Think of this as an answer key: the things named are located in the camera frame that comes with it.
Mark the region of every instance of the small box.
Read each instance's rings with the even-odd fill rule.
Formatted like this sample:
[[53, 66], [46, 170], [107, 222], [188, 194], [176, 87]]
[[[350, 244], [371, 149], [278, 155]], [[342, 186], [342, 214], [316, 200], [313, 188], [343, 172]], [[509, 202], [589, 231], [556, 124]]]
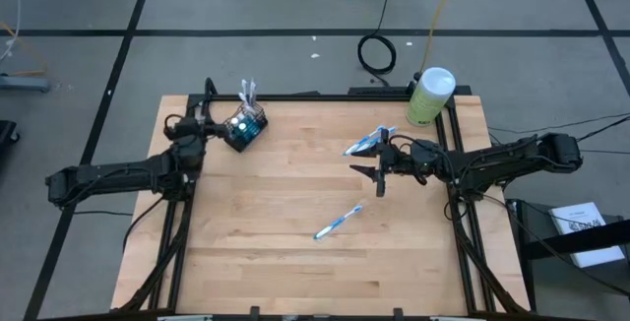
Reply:
[[239, 105], [234, 115], [223, 123], [229, 133], [224, 138], [225, 142], [240, 153], [260, 135], [269, 123], [262, 106], [254, 103], [252, 108], [253, 110], [247, 110], [244, 104]]

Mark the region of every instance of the white cap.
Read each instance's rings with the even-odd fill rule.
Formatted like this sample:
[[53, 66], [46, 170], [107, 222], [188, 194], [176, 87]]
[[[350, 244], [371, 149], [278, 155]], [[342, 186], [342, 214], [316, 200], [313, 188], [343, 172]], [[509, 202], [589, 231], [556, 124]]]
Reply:
[[450, 71], [433, 67], [424, 70], [422, 85], [436, 96], [449, 96], [455, 90], [455, 76]]

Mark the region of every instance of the white paper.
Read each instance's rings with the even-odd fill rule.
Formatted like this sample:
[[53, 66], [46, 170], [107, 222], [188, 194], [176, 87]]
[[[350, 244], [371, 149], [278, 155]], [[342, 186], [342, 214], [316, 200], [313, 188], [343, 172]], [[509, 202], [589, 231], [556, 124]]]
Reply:
[[[598, 207], [593, 202], [569, 207], [554, 208], [549, 210], [549, 213], [555, 217], [576, 222], [567, 222], [551, 217], [553, 223], [561, 234], [577, 232], [585, 228], [589, 228], [590, 226], [606, 225], [606, 222], [599, 213]], [[612, 246], [599, 250], [573, 253], [571, 254], [571, 259], [576, 266], [584, 268], [621, 260], [624, 259], [624, 256], [619, 246]]]

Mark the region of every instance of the wire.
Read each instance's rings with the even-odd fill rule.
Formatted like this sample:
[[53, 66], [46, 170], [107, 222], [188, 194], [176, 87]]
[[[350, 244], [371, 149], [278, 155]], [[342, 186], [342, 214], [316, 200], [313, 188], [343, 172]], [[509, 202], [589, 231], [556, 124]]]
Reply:
[[[449, 156], [448, 156], [448, 155], [446, 155], [446, 153], [444, 153], [444, 152], [443, 152], [443, 151], [441, 151], [441, 150], [435, 150], [435, 148], [430, 148], [430, 147], [427, 147], [427, 146], [426, 146], [426, 145], [424, 145], [422, 142], [420, 142], [420, 141], [418, 141], [418, 140], [416, 140], [416, 139], [414, 139], [414, 138], [412, 138], [412, 137], [409, 137], [409, 136], [407, 136], [407, 135], [402, 135], [402, 134], [396, 134], [396, 135], [393, 135], [393, 136], [390, 138], [390, 141], [392, 141], [392, 140], [394, 140], [394, 139], [397, 139], [397, 138], [407, 139], [407, 140], [409, 140], [409, 141], [411, 141], [411, 142], [415, 143], [416, 145], [421, 146], [422, 148], [424, 148], [424, 149], [426, 149], [426, 150], [428, 150], [428, 151], [430, 151], [430, 152], [435, 152], [435, 153], [438, 153], [439, 155], [441, 155], [441, 156], [444, 158], [444, 161], [448, 164], [448, 167], [449, 167], [449, 172], [450, 172], [450, 176], [451, 176], [451, 179], [450, 179], [450, 182], [449, 182], [449, 183], [453, 184], [453, 187], [455, 187], [455, 189], [456, 189], [456, 190], [457, 190], [457, 189], [459, 189], [458, 183], [457, 183], [457, 181], [456, 181], [456, 179], [455, 179], [455, 170], [453, 169], [453, 163], [451, 162], [451, 159], [449, 159]], [[401, 149], [404, 145], [407, 145], [407, 144], [402, 144], [402, 145], [399, 147], [399, 150], [400, 150], [400, 149]], [[417, 180], [417, 181], [419, 182], [419, 178], [418, 178], [416, 175], [414, 175], [414, 177], [415, 177], [415, 180]], [[449, 222], [452, 222], [452, 221], [453, 221], [453, 217], [449, 217], [449, 216], [448, 216], [448, 214], [446, 214], [446, 211], [447, 211], [447, 210], [446, 210], [446, 208], [448, 208], [448, 207], [449, 207], [450, 203], [451, 203], [451, 201], [446, 202], [446, 204], [444, 205], [443, 213], [444, 213], [444, 218], [446, 218], [446, 220], [448, 220]], [[459, 209], [460, 209], [460, 208], [459, 208], [459, 202], [455, 202], [455, 203], [457, 204], [456, 209], [459, 211]], [[457, 222], [459, 222], [459, 221], [460, 221], [463, 217], [465, 217], [465, 216], [466, 216], [466, 214], [467, 214], [468, 212], [469, 212], [469, 206], [468, 206], [468, 204], [466, 204], [466, 209], [464, 210], [464, 212], [463, 212], [463, 213], [461, 213], [461, 214], [460, 214], [460, 217], [457, 219]]]
[[617, 152], [617, 151], [608, 151], [608, 150], [590, 150], [590, 149], [582, 150], [582, 149], [580, 149], [580, 152], [581, 153], [630, 155], [630, 152]]
[[[449, 203], [451, 203], [451, 202], [446, 202], [446, 204], [444, 205], [443, 213], [444, 213], [444, 218], [446, 218], [446, 220], [447, 220], [447, 221], [452, 222], [452, 221], [453, 221], [453, 218], [449, 217], [449, 216], [446, 214], [446, 208], [448, 208], [448, 207], [449, 207]], [[460, 221], [462, 220], [462, 218], [463, 218], [463, 217], [465, 217], [465, 216], [466, 216], [466, 214], [467, 214], [468, 212], [469, 212], [469, 205], [468, 205], [468, 204], [466, 204], [466, 208], [464, 209], [464, 212], [460, 215], [460, 218], [459, 218], [459, 219], [457, 219], [457, 220], [456, 220], [456, 222], [460, 222]]]
[[75, 212], [75, 215], [85, 215], [85, 214], [106, 214], [113, 216], [122, 216], [122, 217], [133, 217], [131, 213], [120, 213], [120, 212], [109, 212], [109, 211], [83, 211], [83, 212]]
[[505, 192], [505, 190], [508, 189], [508, 186], [510, 185], [510, 183], [514, 182], [515, 179], [516, 178], [511, 178], [499, 184], [499, 187], [501, 187], [501, 191]]
[[628, 113], [621, 113], [621, 114], [605, 115], [605, 116], [601, 116], [601, 117], [598, 117], [598, 118], [586, 119], [586, 120], [581, 120], [581, 121], [577, 121], [577, 122], [573, 122], [573, 123], [560, 124], [560, 125], [551, 125], [551, 126], [544, 127], [544, 128], [528, 129], [528, 130], [512, 130], [512, 129], [494, 128], [494, 127], [488, 127], [488, 129], [496, 130], [496, 131], [502, 131], [502, 132], [507, 132], [507, 133], [512, 133], [512, 134], [527, 134], [527, 133], [535, 133], [535, 132], [548, 130], [548, 129], [566, 128], [566, 127], [569, 127], [569, 126], [580, 125], [580, 124], [585, 124], [585, 123], [591, 123], [591, 122], [594, 122], [594, 121], [599, 121], [599, 120], [609, 119], [609, 118], [618, 118], [618, 117], [627, 116], [627, 115], [630, 115], [630, 112], [628, 112]]
[[[9, 26], [7, 26], [4, 22], [0, 22], [0, 27], [2, 27], [5, 31], [7, 31], [7, 33], [10, 34], [11, 36], [16, 37], [16, 34], [13, 33], [13, 31], [11, 31], [11, 28], [9, 28]], [[32, 71], [21, 71], [21, 72], [9, 74], [9, 76], [41, 76], [41, 75], [45, 75], [48, 72], [48, 63], [46, 62], [46, 60], [44, 60], [44, 58], [41, 55], [39, 55], [34, 49], [32, 49], [27, 42], [25, 42], [24, 40], [22, 40], [19, 37], [16, 37], [16, 40], [27, 51], [27, 53], [30, 56], [32, 56], [35, 60], [37, 60], [39, 62], [39, 64], [41, 65], [41, 67], [43, 69], [42, 70], [32, 70]]]
[[404, 143], [398, 147], [398, 150], [402, 151], [404, 147], [409, 147], [409, 153], [411, 154], [411, 144]]
[[9, 45], [7, 46], [7, 49], [0, 56], [0, 64], [2, 64], [2, 62], [7, 57], [7, 55], [9, 55], [9, 53], [11, 52], [11, 49], [13, 48], [13, 44], [15, 44], [16, 41], [18, 40], [18, 35], [20, 34], [20, 26], [21, 25], [22, 25], [22, 0], [18, 0], [18, 19], [17, 19], [17, 22], [16, 22], [16, 33], [13, 35], [13, 39], [11, 40]]
[[609, 128], [612, 128], [613, 126], [619, 125], [619, 124], [621, 124], [621, 123], [623, 123], [623, 122], [625, 122], [625, 121], [628, 121], [628, 120], [630, 120], [630, 116], [627, 116], [627, 117], [625, 117], [625, 118], [623, 118], [623, 119], [619, 119], [619, 120], [617, 120], [617, 121], [616, 121], [616, 122], [614, 122], [614, 123], [608, 124], [608, 125], [604, 126], [603, 128], [598, 129], [598, 130], [596, 130], [596, 131], [593, 131], [593, 132], [591, 132], [591, 133], [589, 133], [589, 134], [587, 134], [587, 135], [583, 136], [582, 138], [578, 139], [578, 143], [579, 143], [579, 142], [581, 142], [581, 141], [583, 141], [583, 140], [585, 140], [585, 139], [589, 139], [589, 138], [591, 138], [591, 137], [593, 137], [593, 136], [595, 136], [595, 135], [597, 135], [597, 134], [601, 133], [601, 132], [602, 132], [602, 131], [604, 131], [604, 130], [607, 130], [607, 129], [609, 129]]
[[593, 227], [592, 225], [590, 225], [588, 223], [582, 223], [582, 222], [577, 222], [577, 221], [573, 221], [573, 220], [570, 220], [570, 219], [556, 217], [553, 214], [551, 214], [550, 212], [546, 212], [546, 211], [544, 211], [544, 210], [542, 210], [540, 208], [537, 208], [534, 204], [532, 204], [530, 202], [526, 202], [526, 201], [524, 201], [522, 199], [519, 199], [518, 202], [521, 202], [521, 203], [527, 205], [528, 207], [534, 209], [535, 211], [537, 211], [537, 212], [539, 212], [539, 213], [541, 213], [543, 215], [546, 215], [546, 216], [548, 216], [550, 218], [558, 219], [558, 220], [565, 221], [565, 222], [568, 222], [568, 223], [575, 223], [575, 224], [578, 224], [578, 225], [584, 225], [584, 226], [587, 226], [587, 227]]
[[433, 39], [433, 31], [435, 31], [435, 27], [437, 26], [437, 20], [440, 17], [440, 13], [442, 12], [442, 8], [446, 4], [446, 0], [440, 0], [437, 9], [435, 10], [435, 15], [433, 15], [433, 21], [431, 22], [431, 28], [429, 30], [429, 37], [426, 40], [426, 46], [424, 47], [424, 56], [422, 57], [422, 65], [420, 65], [420, 74], [424, 71], [424, 65], [426, 65], [426, 60], [429, 57], [429, 50], [431, 49], [431, 40]]
[[[385, 10], [387, 9], [387, 1], [388, 0], [385, 0], [385, 2], [383, 2], [383, 10], [381, 11], [381, 19], [378, 22], [378, 27], [376, 27], [376, 30], [374, 30], [374, 32], [371, 34], [364, 36], [358, 42], [358, 46], [356, 47], [356, 55], [358, 56], [358, 62], [361, 64], [363, 69], [365, 69], [365, 71], [367, 71], [372, 76], [377, 78], [383, 84], [384, 87], [390, 87], [390, 83], [387, 82], [385, 79], [381, 78], [379, 75], [387, 75], [391, 73], [392, 70], [394, 70], [394, 67], [396, 66], [396, 47], [394, 46], [394, 43], [392, 43], [385, 36], [377, 34], [381, 30], [381, 26], [383, 25], [383, 19], [385, 18]], [[365, 59], [363, 58], [363, 44], [365, 44], [365, 42], [369, 39], [378, 40], [387, 47], [387, 49], [390, 51], [389, 65], [387, 65], [384, 68], [373, 68], [365, 62]]]
[[414, 138], [412, 138], [412, 137], [409, 137], [409, 136], [407, 136], [407, 135], [403, 135], [403, 134], [396, 134], [396, 135], [393, 135], [393, 136], [390, 138], [390, 141], [392, 141], [392, 140], [394, 140], [394, 139], [396, 139], [396, 138], [407, 139], [407, 140], [409, 140], [409, 141], [411, 141], [411, 142], [415, 143], [416, 145], [418, 145], [418, 146], [420, 146], [420, 147], [424, 148], [425, 150], [428, 150], [428, 151], [430, 151], [430, 152], [435, 152], [435, 153], [437, 153], [437, 154], [441, 155], [441, 156], [444, 158], [444, 161], [446, 161], [446, 163], [449, 165], [449, 172], [450, 172], [450, 175], [451, 175], [451, 182], [450, 182], [450, 183], [452, 183], [452, 184], [453, 184], [453, 186], [455, 186], [456, 188], [458, 187], [457, 182], [456, 182], [456, 180], [455, 180], [455, 170], [453, 169], [453, 163], [451, 162], [451, 159], [449, 159], [449, 156], [448, 156], [448, 155], [446, 155], [446, 153], [444, 153], [442, 150], [435, 150], [435, 148], [430, 148], [430, 147], [427, 147], [426, 145], [424, 145], [424, 144], [423, 144], [422, 142], [420, 142], [419, 140], [416, 140], [416, 139], [414, 139]]
[[492, 133], [489, 133], [489, 132], [488, 132], [488, 135], [490, 136], [490, 138], [494, 139], [494, 141], [495, 141], [497, 144], [502, 145], [502, 144], [501, 144], [501, 142], [499, 141], [499, 139], [497, 139], [494, 135], [492, 135]]
[[164, 128], [168, 127], [168, 119], [170, 118], [179, 118], [179, 120], [184, 119], [183, 115], [179, 115], [179, 114], [168, 114], [166, 115], [166, 117], [164, 118]]
[[568, 260], [566, 257], [560, 255], [558, 252], [556, 252], [551, 246], [549, 246], [548, 243], [546, 243], [543, 239], [541, 239], [540, 237], [538, 237], [535, 233], [533, 233], [531, 230], [529, 230], [528, 228], [525, 227], [525, 225], [523, 225], [523, 223], [521, 223], [519, 221], [519, 219], [517, 217], [514, 216], [514, 213], [512, 211], [510, 211], [510, 209], [507, 207], [507, 205], [505, 204], [505, 202], [500, 201], [499, 199], [496, 199], [494, 197], [491, 197], [487, 194], [481, 193], [484, 197], [489, 198], [491, 200], [493, 200], [494, 202], [499, 203], [500, 205], [502, 205], [506, 211], [508, 212], [508, 216], [510, 218], [514, 218], [512, 219], [512, 221], [514, 223], [516, 223], [523, 231], [525, 231], [526, 233], [528, 233], [530, 236], [532, 236], [538, 243], [540, 243], [540, 245], [542, 247], [544, 247], [544, 249], [546, 249], [547, 251], [549, 251], [549, 253], [551, 253], [553, 256], [555, 256], [556, 258], [558, 258], [559, 260], [561, 260], [562, 262], [566, 263], [567, 265], [571, 266], [573, 269], [579, 271], [580, 273], [582, 273], [583, 275], [585, 275], [586, 277], [590, 278], [592, 281], [599, 283], [602, 286], [605, 286], [609, 289], [615, 290], [623, 295], [626, 296], [630, 296], [630, 291], [622, 289], [618, 286], [615, 286], [613, 284], [610, 284], [606, 281], [603, 281], [595, 276], [593, 276], [592, 274], [588, 273], [587, 271], [581, 269], [580, 267], [576, 266], [573, 262], [571, 262], [570, 260]]
[[157, 199], [155, 203], [151, 204], [150, 207], [148, 207], [140, 216], [138, 216], [137, 219], [135, 219], [129, 225], [129, 228], [127, 228], [127, 232], [125, 232], [125, 237], [124, 237], [124, 239], [122, 241], [122, 250], [123, 250], [123, 252], [125, 251], [125, 247], [127, 247], [127, 239], [129, 238], [129, 234], [131, 234], [131, 231], [140, 222], [140, 220], [142, 218], [144, 218], [148, 213], [150, 213], [153, 209], [155, 209], [158, 206], [159, 202], [161, 202], [162, 200], [164, 200], [164, 197], [163, 196], [159, 197], [159, 199]]

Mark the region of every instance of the toothbrush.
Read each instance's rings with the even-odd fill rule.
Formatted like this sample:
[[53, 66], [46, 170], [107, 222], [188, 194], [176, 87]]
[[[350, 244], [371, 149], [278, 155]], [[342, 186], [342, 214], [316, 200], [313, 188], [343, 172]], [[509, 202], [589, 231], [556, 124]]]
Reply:
[[313, 239], [315, 240], [320, 240], [322, 239], [322, 237], [326, 236], [330, 231], [332, 231], [333, 229], [337, 228], [337, 226], [341, 225], [343, 222], [346, 221], [347, 218], [349, 218], [352, 214], [354, 213], [358, 213], [361, 211], [361, 209], [363, 209], [363, 206], [361, 206], [360, 204], [357, 205], [356, 207], [352, 208], [351, 211], [347, 212], [344, 216], [342, 216], [341, 218], [335, 220], [334, 223], [324, 227], [324, 229], [322, 229], [321, 231], [317, 232], [314, 236]]
[[253, 106], [254, 103], [256, 103], [256, 83], [254, 82], [254, 78], [252, 78], [252, 81], [249, 83], [249, 95], [251, 96], [249, 98], [250, 104]]
[[238, 93], [238, 97], [240, 98], [240, 100], [243, 101], [243, 104], [245, 105], [245, 111], [253, 113], [254, 108], [252, 108], [251, 94], [247, 94], [247, 81], [241, 80], [240, 85], [243, 88], [243, 92]]
[[372, 137], [372, 135], [376, 134], [376, 133], [380, 133], [381, 129], [385, 129], [385, 127], [383, 125], [379, 125], [378, 127], [376, 127], [376, 130], [374, 130], [372, 133], [366, 135], [363, 137], [363, 139], [359, 140], [358, 142], [356, 142], [356, 144], [352, 145], [351, 147], [349, 147], [349, 149], [347, 149], [344, 152], [344, 156], [348, 156], [352, 153], [354, 153], [355, 151], [358, 151], [358, 148], [361, 147], [363, 144], [365, 144], [368, 140], [370, 140], [370, 138]]
[[[381, 130], [385, 129], [385, 127], [383, 125], [379, 125], [375, 131], [373, 131], [370, 135], [367, 135], [365, 137], [363, 137], [363, 139], [359, 140], [356, 144], [352, 145], [349, 149], [347, 149], [344, 152], [344, 156], [348, 156], [351, 155], [352, 153], [355, 152], [359, 152], [361, 150], [365, 150], [369, 147], [371, 147], [372, 145], [376, 144], [377, 142], [379, 142], [381, 140]], [[389, 129], [387, 129], [390, 132], [390, 135], [394, 134], [396, 132], [396, 127], [391, 127]]]

